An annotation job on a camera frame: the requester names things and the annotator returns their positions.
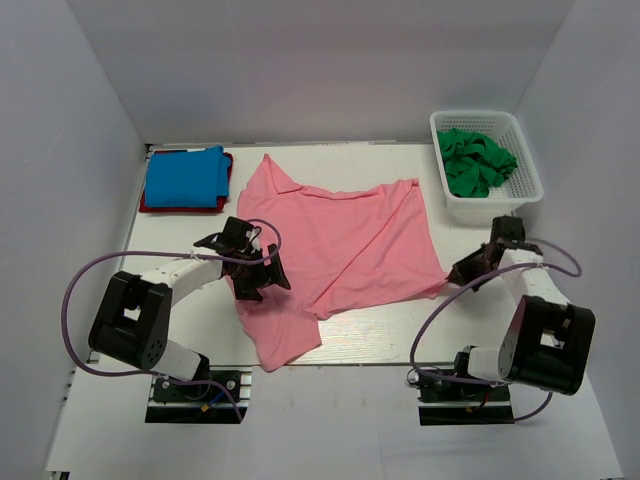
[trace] white wall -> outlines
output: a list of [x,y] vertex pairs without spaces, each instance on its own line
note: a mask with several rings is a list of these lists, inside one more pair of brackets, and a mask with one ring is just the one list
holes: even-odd
[[522,213],[584,265],[558,280],[596,313],[589,378],[626,477],[640,478],[640,3],[577,0],[516,115],[545,188]]
[[70,0],[145,142],[425,139],[512,111],[571,0]]
[[[71,371],[66,283],[123,246],[144,153],[64,0],[0,10],[0,465],[2,478],[22,480],[40,478]],[[85,355],[109,268],[75,297]]]

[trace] pink t-shirt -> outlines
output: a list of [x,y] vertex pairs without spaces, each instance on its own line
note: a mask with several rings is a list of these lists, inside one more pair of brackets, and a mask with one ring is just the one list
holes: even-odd
[[[417,179],[332,193],[297,184],[265,155],[240,194],[238,217],[276,226],[291,283],[290,291],[261,290],[261,303],[236,302],[266,371],[320,346],[319,319],[435,295],[446,283]],[[264,228],[260,244],[270,243],[276,237]]]

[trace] blue towel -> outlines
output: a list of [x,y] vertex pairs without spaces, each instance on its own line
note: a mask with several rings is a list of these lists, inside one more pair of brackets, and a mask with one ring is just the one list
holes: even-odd
[[148,207],[215,207],[229,195],[230,161],[222,147],[151,156],[145,186]]

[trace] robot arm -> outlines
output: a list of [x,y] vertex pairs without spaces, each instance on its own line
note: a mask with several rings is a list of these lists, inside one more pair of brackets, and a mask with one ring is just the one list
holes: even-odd
[[[171,307],[207,283],[231,277],[238,300],[262,300],[258,289],[269,285],[291,288],[279,255],[269,264],[239,265],[203,260],[197,254],[241,260],[263,258],[256,229],[229,217],[224,230],[194,244],[194,258],[174,260],[142,275],[118,272],[111,278],[89,334],[89,346],[145,371],[180,380],[206,379],[209,359],[168,339]],[[275,245],[269,245],[272,253]],[[137,319],[131,318],[137,312]]]
[[[465,285],[496,268],[542,262],[539,248],[525,241],[522,220],[499,217],[489,244],[456,263],[449,281]],[[517,305],[504,340],[500,346],[466,347],[456,357],[456,373],[573,395],[586,368],[593,313],[572,305],[544,269],[518,269],[501,276]]]

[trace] white table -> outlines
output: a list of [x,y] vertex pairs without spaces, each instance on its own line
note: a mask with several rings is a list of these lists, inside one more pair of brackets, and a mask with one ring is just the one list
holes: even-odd
[[[229,149],[236,162],[231,203],[220,216],[138,215],[131,249],[188,250],[220,230],[264,153],[296,181],[332,190],[367,189],[417,177],[431,235],[447,270],[486,241],[489,229],[456,227],[448,218],[428,145],[322,145]],[[129,259],[141,272],[163,260]],[[439,300],[414,300],[346,312],[321,322],[324,345],[296,364],[401,364],[415,332]],[[465,295],[435,323],[420,361],[450,362],[467,344],[501,340],[512,300],[501,281]],[[221,365],[256,363],[232,296],[216,282],[183,300],[170,336]],[[129,369],[104,355],[97,368]],[[574,397],[556,396],[521,425],[420,427],[406,366],[285,366],[253,370],[241,425],[145,424],[148,377],[105,379],[78,372],[47,464],[71,480],[185,479],[601,479],[621,476],[587,378]],[[544,394],[512,389],[514,410],[535,408]]]
[[[442,268],[449,271],[489,238],[490,228],[456,226],[444,206],[444,194],[432,145],[366,143],[305,146],[250,146],[227,149],[234,156],[229,202],[219,215],[153,215],[135,219],[130,250],[188,251],[194,241],[220,231],[236,214],[240,191],[265,153],[295,181],[333,191],[367,190],[398,179],[418,178],[429,227]],[[138,273],[166,259],[127,257],[124,269]],[[443,300],[420,299],[347,311],[320,322],[323,345],[296,365],[406,364],[409,347],[429,313]],[[506,286],[496,280],[465,295],[438,318],[418,350],[420,362],[451,362],[469,344],[497,345],[514,311]],[[212,364],[256,365],[258,358],[244,334],[233,296],[215,282],[182,300],[173,310],[170,338],[207,355]]]

